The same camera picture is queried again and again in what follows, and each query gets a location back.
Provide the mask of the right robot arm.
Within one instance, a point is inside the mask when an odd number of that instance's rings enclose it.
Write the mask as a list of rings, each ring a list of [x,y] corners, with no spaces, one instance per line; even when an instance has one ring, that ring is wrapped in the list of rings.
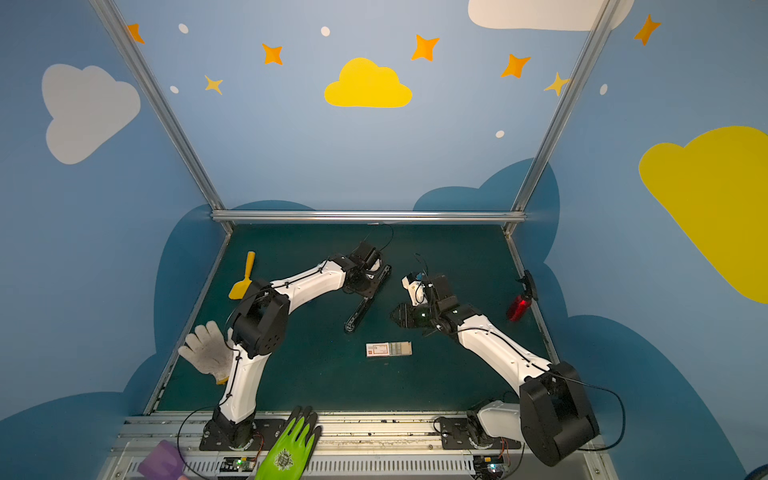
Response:
[[[402,286],[409,301],[392,312],[398,325],[431,326],[448,335],[489,365],[519,398],[517,407],[496,400],[468,413],[465,444],[486,449],[496,440],[513,440],[553,467],[600,434],[572,365],[554,364],[513,341],[479,309],[460,302],[443,275],[409,273]]]

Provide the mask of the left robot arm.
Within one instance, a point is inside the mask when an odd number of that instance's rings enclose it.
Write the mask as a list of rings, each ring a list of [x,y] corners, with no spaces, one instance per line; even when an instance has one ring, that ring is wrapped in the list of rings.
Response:
[[[333,255],[316,267],[287,279],[255,280],[233,311],[233,376],[202,434],[202,451],[249,450],[257,438],[257,391],[270,355],[283,343],[290,314],[332,291],[362,297],[344,323],[354,332],[375,295],[388,279],[391,266],[379,249],[363,241],[348,255]]]

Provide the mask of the red black clamp tool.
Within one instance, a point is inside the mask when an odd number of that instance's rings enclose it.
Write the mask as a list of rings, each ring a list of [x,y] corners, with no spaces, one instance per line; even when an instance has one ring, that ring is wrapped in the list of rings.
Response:
[[[507,309],[506,317],[510,322],[521,320],[533,302],[538,300],[537,286],[529,270],[525,270],[517,282],[522,285],[523,291],[515,297]]]

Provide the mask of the yellow toy shovel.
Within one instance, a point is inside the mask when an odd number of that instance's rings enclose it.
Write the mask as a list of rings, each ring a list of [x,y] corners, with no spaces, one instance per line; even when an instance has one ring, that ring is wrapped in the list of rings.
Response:
[[[255,258],[256,254],[254,251],[249,251],[247,253],[243,279],[237,281],[231,287],[231,290],[228,294],[228,298],[230,300],[241,300],[244,298],[248,288],[252,283],[251,274],[255,263]]]

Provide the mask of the white cotton glove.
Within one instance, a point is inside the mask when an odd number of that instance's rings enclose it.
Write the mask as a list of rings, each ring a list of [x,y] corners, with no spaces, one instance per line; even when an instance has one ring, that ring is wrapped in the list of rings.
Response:
[[[186,335],[178,354],[200,373],[212,375],[218,385],[229,380],[234,346],[215,321],[197,325]]]

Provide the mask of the green black work glove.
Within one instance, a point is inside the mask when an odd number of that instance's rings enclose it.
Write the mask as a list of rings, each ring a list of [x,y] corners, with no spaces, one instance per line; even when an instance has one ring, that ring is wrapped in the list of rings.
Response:
[[[321,435],[317,412],[311,406],[295,407],[254,479],[299,480]]]

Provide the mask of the purple cloth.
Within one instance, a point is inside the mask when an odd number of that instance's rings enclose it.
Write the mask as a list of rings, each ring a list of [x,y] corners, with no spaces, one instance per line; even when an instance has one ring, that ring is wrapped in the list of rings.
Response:
[[[139,463],[138,472],[149,480],[185,479],[183,459],[167,440],[161,440]]]

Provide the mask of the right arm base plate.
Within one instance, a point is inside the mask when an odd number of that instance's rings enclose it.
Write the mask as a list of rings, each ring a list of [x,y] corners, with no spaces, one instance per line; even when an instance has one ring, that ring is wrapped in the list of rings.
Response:
[[[505,437],[491,437],[475,418],[437,417],[432,427],[443,450],[519,450],[522,443]]]

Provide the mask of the aluminium frame back bar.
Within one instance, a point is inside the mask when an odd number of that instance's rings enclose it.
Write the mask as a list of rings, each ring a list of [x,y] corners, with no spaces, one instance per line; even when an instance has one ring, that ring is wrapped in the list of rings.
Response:
[[[214,210],[218,222],[298,223],[522,223],[523,212]]]

